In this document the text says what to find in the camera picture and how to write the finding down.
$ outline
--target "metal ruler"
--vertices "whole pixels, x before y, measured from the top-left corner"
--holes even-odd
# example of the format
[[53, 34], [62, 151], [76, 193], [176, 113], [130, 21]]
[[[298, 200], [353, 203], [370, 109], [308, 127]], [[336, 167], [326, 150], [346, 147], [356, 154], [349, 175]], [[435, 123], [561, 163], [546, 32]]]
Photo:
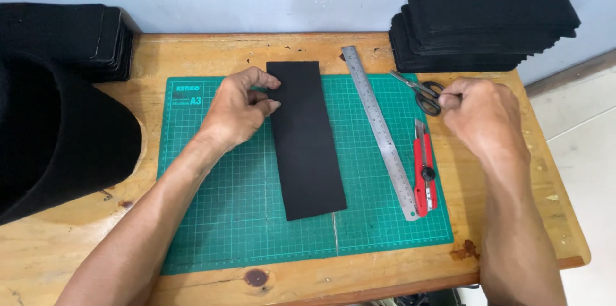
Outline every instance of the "metal ruler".
[[408, 182], [404, 167], [400, 161], [400, 156], [394, 145], [394, 140], [389, 134], [389, 129], [383, 119], [381, 108], [376, 102], [376, 97], [368, 81], [368, 76], [362, 66], [361, 60], [355, 46], [343, 47], [344, 61], [349, 67], [350, 75], [353, 78], [355, 87], [359, 94], [359, 98], [362, 100], [362, 105], [368, 116], [370, 127], [376, 138], [376, 144], [381, 150], [383, 161], [391, 178], [391, 182], [394, 185], [396, 196], [400, 201], [404, 218], [407, 221], [414, 221], [420, 219], [417, 214], [417, 205], [415, 204], [415, 196], [413, 195], [413, 187]]

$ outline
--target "hand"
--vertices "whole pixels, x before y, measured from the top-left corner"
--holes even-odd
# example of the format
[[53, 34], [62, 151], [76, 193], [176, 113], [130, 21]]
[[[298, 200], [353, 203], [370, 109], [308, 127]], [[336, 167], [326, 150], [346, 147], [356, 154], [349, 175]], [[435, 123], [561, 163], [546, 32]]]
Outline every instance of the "hand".
[[484, 164], [530, 162], [519, 102], [509, 87], [460, 77], [443, 90], [439, 103], [445, 125]]
[[263, 92], [250, 87], [277, 89], [280, 81], [257, 67], [226, 77], [216, 90], [196, 138], [222, 144], [226, 151], [247, 141], [267, 116], [280, 107]]

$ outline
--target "red utility knife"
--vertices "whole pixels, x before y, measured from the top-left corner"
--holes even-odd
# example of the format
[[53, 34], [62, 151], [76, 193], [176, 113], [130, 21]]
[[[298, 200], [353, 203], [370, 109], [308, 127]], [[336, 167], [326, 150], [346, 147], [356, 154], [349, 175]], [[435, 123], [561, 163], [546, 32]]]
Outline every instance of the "red utility knife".
[[417, 214], [420, 217], [434, 210], [438, 203], [436, 200], [436, 184], [434, 179], [434, 164], [432, 161], [432, 147], [430, 135], [426, 125], [415, 119], [415, 140], [413, 141], [413, 157], [415, 158], [415, 202]]

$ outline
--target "cutting mat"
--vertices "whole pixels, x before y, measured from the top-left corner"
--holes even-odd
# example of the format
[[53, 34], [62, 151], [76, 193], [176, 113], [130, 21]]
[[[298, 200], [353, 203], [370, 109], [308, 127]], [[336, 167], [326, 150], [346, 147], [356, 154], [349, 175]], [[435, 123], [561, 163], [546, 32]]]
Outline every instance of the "cutting mat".
[[[416, 80], [414, 74], [405, 76]], [[389, 74], [368, 77], [413, 183], [413, 120], [425, 122], [425, 115], [401, 81]], [[167, 80], [158, 178], [201, 125], [222, 79]], [[254, 137], [225, 154], [199, 187], [163, 275], [453, 242], [438, 170], [439, 207], [406, 222], [350, 75], [321, 80], [348, 209], [287, 222], [268, 118]]]

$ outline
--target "wooden table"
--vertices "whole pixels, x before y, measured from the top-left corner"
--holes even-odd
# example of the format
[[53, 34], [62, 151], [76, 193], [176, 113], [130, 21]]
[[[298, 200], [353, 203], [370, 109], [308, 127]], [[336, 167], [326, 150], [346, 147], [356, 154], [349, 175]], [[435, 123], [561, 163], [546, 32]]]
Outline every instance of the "wooden table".
[[[52, 305], [73, 271], [156, 179], [158, 144], [170, 76], [220, 76], [266, 61], [320, 62], [321, 74], [348, 74], [341, 47], [355, 45], [368, 73], [394, 68], [386, 33], [143, 35], [135, 42], [132, 78], [97, 85], [146, 126], [147, 155], [138, 172], [102, 193], [0, 226], [0, 304]], [[448, 85], [461, 74], [420, 74]], [[522, 129], [532, 153], [536, 205], [561, 268], [590, 261], [567, 193], [516, 71], [466, 73], [511, 87], [520, 99]], [[150, 305], [345, 305], [479, 281], [484, 206], [478, 161], [443, 125], [428, 117], [434, 153], [455, 237], [453, 244], [301, 262], [163, 276]], [[268, 275], [250, 286], [252, 269]]]

